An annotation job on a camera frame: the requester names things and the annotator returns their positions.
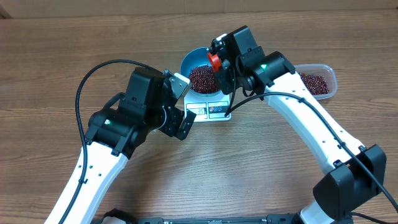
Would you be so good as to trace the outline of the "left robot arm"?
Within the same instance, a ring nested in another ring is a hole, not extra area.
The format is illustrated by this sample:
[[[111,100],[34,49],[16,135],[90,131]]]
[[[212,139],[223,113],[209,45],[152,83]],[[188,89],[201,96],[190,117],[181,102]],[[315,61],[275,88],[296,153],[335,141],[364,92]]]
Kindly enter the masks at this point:
[[[46,223],[90,223],[110,185],[151,131],[184,140],[196,115],[175,105],[191,85],[179,73],[135,68],[126,92],[91,116],[83,136],[86,146]]]

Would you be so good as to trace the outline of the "red measuring scoop blue handle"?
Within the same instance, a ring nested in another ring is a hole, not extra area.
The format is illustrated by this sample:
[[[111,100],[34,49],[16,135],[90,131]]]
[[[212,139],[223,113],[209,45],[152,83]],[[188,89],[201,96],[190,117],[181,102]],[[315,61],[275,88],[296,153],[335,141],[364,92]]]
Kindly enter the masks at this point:
[[[220,58],[218,57],[217,54],[212,55],[210,52],[207,53],[207,57],[208,57],[208,60],[211,64],[213,71],[217,72],[222,67]]]

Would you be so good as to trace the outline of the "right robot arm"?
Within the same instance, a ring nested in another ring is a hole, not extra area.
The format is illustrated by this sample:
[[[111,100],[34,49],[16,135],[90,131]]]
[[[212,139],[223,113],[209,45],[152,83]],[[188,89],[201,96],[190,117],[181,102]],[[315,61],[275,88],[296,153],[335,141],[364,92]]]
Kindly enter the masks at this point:
[[[355,209],[383,191],[386,155],[346,132],[304,85],[280,53],[265,54],[247,26],[212,40],[208,60],[224,94],[237,88],[278,111],[311,150],[324,177],[313,188],[315,200],[298,223],[350,221]]]

